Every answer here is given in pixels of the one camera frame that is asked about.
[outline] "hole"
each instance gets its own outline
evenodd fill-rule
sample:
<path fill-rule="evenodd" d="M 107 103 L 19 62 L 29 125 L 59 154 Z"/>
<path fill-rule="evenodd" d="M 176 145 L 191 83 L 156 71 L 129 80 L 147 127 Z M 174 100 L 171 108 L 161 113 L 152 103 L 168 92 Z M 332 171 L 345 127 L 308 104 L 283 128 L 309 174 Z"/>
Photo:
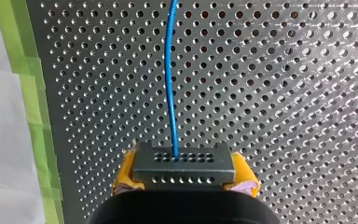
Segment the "hole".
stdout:
<path fill-rule="evenodd" d="M 208 177 L 208 178 L 206 179 L 206 182 L 207 182 L 208 184 L 212 184 L 212 183 L 214 182 L 214 178 L 213 178 L 213 177 Z"/>
<path fill-rule="evenodd" d="M 293 20 L 294 20 L 294 19 L 297 19 L 297 17 L 298 17 L 298 12 L 292 11 L 292 12 L 290 13 L 290 18 L 292 18 Z"/>
<path fill-rule="evenodd" d="M 273 11 L 272 14 L 271 14 L 271 17 L 272 17 L 272 19 L 274 19 L 274 20 L 278 19 L 279 16 L 280 16 L 279 11 Z"/>
<path fill-rule="evenodd" d="M 242 11 L 237 11 L 237 12 L 235 13 L 235 17 L 236 17 L 237 19 L 241 19 L 241 18 L 243 17 L 243 12 L 242 12 Z"/>
<path fill-rule="evenodd" d="M 185 12 L 185 18 L 191 18 L 191 11 Z"/>
<path fill-rule="evenodd" d="M 256 11 L 255 13 L 254 13 L 254 18 L 255 19 L 259 19 L 261 17 L 261 12 L 260 11 Z"/>
<path fill-rule="evenodd" d="M 209 16 L 208 11 L 202 11 L 202 12 L 201 12 L 201 17 L 202 17 L 203 19 L 207 19 L 208 16 Z"/>
<path fill-rule="evenodd" d="M 224 19 L 226 16 L 226 12 L 225 11 L 219 11 L 218 17 L 219 19 Z"/>

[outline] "green edge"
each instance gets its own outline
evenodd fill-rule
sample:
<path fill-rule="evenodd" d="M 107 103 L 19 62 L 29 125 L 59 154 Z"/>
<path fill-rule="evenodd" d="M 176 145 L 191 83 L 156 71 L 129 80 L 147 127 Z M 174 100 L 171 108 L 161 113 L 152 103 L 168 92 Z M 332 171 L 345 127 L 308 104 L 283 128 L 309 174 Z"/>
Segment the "green edge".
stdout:
<path fill-rule="evenodd" d="M 25 0 L 0 0 L 0 27 L 12 71 L 20 77 L 46 223 L 63 224 L 61 182 L 45 81 Z"/>

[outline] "silver panel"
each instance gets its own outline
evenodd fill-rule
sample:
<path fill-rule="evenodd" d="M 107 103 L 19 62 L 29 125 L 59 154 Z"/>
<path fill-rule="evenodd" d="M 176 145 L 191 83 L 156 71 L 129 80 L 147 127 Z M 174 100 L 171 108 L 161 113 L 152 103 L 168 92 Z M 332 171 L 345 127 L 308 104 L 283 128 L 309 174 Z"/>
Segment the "silver panel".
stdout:
<path fill-rule="evenodd" d="M 131 140 L 169 146 L 167 1 L 28 1 L 67 223 L 110 195 Z M 225 141 L 282 223 L 358 223 L 358 0 L 185 1 L 181 147 Z"/>
<path fill-rule="evenodd" d="M 132 179 L 146 189 L 221 189 L 235 179 L 234 164 L 227 144 L 215 147 L 181 147 L 178 158 L 172 147 L 139 144 Z"/>

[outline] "metal grille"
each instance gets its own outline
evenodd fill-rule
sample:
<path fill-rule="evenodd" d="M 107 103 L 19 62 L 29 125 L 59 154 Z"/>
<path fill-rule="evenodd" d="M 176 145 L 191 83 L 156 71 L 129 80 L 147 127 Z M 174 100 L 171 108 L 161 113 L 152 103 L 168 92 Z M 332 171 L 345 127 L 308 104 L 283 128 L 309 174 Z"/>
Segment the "metal grille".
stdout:
<path fill-rule="evenodd" d="M 67 223 L 110 196 L 131 140 L 169 146 L 167 1 L 29 0 Z M 358 223 L 358 0 L 185 1 L 181 147 L 225 141 L 282 223 Z"/>

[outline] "blue wire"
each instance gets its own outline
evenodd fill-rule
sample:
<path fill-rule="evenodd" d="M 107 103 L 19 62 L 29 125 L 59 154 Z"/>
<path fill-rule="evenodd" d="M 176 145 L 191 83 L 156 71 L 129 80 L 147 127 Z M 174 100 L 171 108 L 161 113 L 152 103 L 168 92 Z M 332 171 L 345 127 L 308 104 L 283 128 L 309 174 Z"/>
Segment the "blue wire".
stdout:
<path fill-rule="evenodd" d="M 176 5 L 178 0 L 172 0 L 170 6 L 170 14 L 167 22 L 167 34 L 165 36 L 165 84 L 167 86 L 167 101 L 168 101 L 168 113 L 171 123 L 171 139 L 172 139 L 172 154 L 174 157 L 179 156 L 179 142 L 178 131 L 175 120 L 175 108 L 172 95 L 172 75 L 171 75 L 171 45 L 172 45 L 172 33 L 173 25 L 175 24 Z"/>

